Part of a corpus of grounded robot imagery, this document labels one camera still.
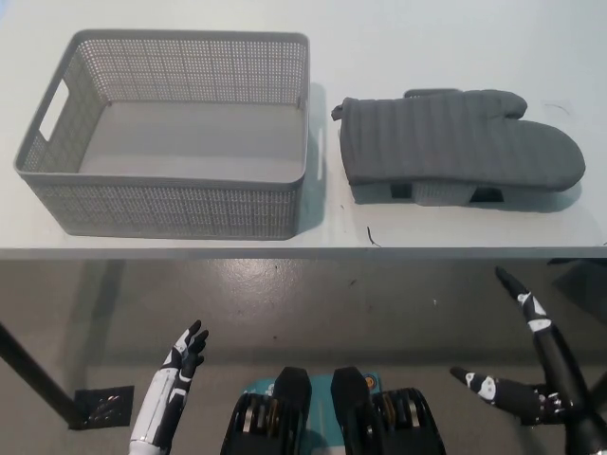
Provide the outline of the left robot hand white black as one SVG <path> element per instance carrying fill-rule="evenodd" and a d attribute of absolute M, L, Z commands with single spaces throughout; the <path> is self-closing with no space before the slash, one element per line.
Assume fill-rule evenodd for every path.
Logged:
<path fill-rule="evenodd" d="M 196 369 L 204 362 L 209 331 L 196 320 L 175 342 L 143 399 L 129 454 L 169 454 Z"/>

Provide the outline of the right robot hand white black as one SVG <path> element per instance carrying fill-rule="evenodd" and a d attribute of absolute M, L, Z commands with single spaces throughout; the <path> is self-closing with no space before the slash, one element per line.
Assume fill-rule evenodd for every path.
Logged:
<path fill-rule="evenodd" d="M 450 374 L 485 403 L 521 420 L 524 425 L 563 424 L 595 412 L 591 394 L 560 329 L 535 295 L 517 278 L 498 266 L 495 275 L 524 316 L 543 368 L 539 385 L 497 378 L 461 367 Z"/>

